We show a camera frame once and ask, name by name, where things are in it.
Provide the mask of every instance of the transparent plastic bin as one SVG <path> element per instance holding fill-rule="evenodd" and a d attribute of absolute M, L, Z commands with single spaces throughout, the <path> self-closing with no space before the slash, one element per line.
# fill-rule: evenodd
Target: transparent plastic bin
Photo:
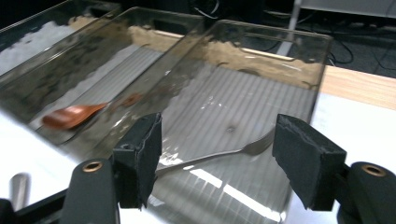
<path fill-rule="evenodd" d="M 118 14 L 119 4 L 68 0 L 0 30 L 0 85 L 72 46 Z"/>
<path fill-rule="evenodd" d="M 219 21 L 166 76 L 147 71 L 120 96 L 141 94 L 138 102 L 108 109 L 64 148 L 108 157 L 138 118 L 155 112 L 163 114 L 160 168 L 242 148 L 274 129 L 279 113 L 310 120 L 330 44 L 326 35 Z M 114 125 L 98 143 L 107 120 Z M 268 147 L 161 176 L 148 211 L 168 223 L 280 223 L 290 193 Z"/>
<path fill-rule="evenodd" d="M 51 143 L 60 145 L 91 124 L 57 132 L 42 126 L 43 116 L 70 105 L 110 102 L 113 110 L 124 106 L 113 99 L 155 62 L 159 61 L 157 71 L 168 71 L 202 31 L 203 18 L 199 16 L 131 8 L 76 45 L 6 83 L 0 90 L 0 104 Z M 173 49 L 178 42 L 184 47 Z M 162 59 L 168 50 L 175 56 Z"/>

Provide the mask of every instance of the tray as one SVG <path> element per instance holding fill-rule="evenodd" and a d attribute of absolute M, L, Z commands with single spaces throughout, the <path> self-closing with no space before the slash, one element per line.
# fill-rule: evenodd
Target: tray
<path fill-rule="evenodd" d="M 108 157 L 138 118 L 162 112 L 164 167 L 259 140 L 279 113 L 309 121 L 330 43 L 326 35 L 219 21 L 166 76 L 147 72 L 123 91 L 142 94 L 140 101 L 105 111 L 64 150 Z M 109 134 L 90 141 L 109 119 Z M 269 147 L 160 177 L 148 211 L 166 223 L 280 223 L 289 196 Z"/>
<path fill-rule="evenodd" d="M 16 119 L 59 145 L 85 126 L 55 132 L 41 127 L 44 115 L 69 105 L 111 102 L 177 42 L 185 40 L 185 47 L 191 45 L 202 32 L 202 21 L 199 16 L 131 8 L 81 38 L 72 48 L 4 85 L 0 104 Z M 181 56 L 187 50 L 176 52 Z M 177 60 L 167 58 L 166 65 L 160 68 L 163 74 Z"/>
<path fill-rule="evenodd" d="M 0 85 L 72 46 L 118 14 L 119 4 L 68 0 L 0 30 Z"/>

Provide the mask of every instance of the wooden spoon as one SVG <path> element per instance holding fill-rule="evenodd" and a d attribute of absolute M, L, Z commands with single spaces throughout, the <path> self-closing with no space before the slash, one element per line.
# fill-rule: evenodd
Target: wooden spoon
<path fill-rule="evenodd" d="M 71 105 L 44 116 L 42 123 L 51 129 L 66 130 L 77 127 L 108 103 L 99 105 Z"/>

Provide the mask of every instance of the table surface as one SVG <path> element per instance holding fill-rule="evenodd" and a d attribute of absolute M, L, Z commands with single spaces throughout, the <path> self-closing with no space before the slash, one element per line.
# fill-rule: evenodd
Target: table surface
<path fill-rule="evenodd" d="M 346 164 L 368 161 L 396 173 L 391 159 L 396 150 L 396 79 L 327 66 L 311 125 L 347 151 Z M 29 203 L 67 188 L 76 163 L 41 137 L 0 111 L 0 197 L 8 197 L 9 179 L 29 172 L 33 183 Z M 332 212 L 312 212 L 293 195 L 286 223 L 336 223 Z M 145 210 L 120 211 L 121 220 L 136 216 L 159 221 Z"/>

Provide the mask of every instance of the utensil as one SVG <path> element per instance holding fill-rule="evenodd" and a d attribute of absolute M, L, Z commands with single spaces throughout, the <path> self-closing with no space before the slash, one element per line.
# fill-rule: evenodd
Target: utensil
<path fill-rule="evenodd" d="M 256 156 L 256 155 L 263 153 L 269 146 L 271 146 L 271 144 L 274 142 L 274 137 L 275 137 L 275 128 L 273 128 L 263 138 L 255 141 L 255 142 L 252 142 L 250 144 L 247 144 L 246 146 L 244 146 L 240 149 L 213 153 L 213 154 L 203 156 L 203 157 L 200 157 L 197 159 L 193 159 L 190 161 L 183 161 L 182 163 L 162 167 L 162 168 L 157 169 L 155 174 L 158 177 L 161 177 L 169 172 L 179 170 L 179 169 L 187 167 L 187 166 L 192 166 L 197 163 L 204 162 L 204 161 L 210 161 L 210 160 L 213 160 L 218 157 L 230 156 L 230 155 L 239 154 L 239 153 L 248 154 L 250 156 Z"/>
<path fill-rule="evenodd" d="M 120 105 L 130 106 L 135 104 L 142 98 L 139 93 L 134 93 L 126 98 Z M 51 129 L 67 130 L 80 125 L 85 120 L 89 119 L 99 110 L 103 109 L 109 103 L 99 105 L 71 105 L 69 107 L 55 110 L 44 116 L 41 120 L 43 125 Z"/>
<path fill-rule="evenodd" d="M 11 185 L 10 198 L 12 207 L 18 211 L 26 206 L 30 187 L 30 176 L 26 173 L 19 173 L 9 180 Z"/>

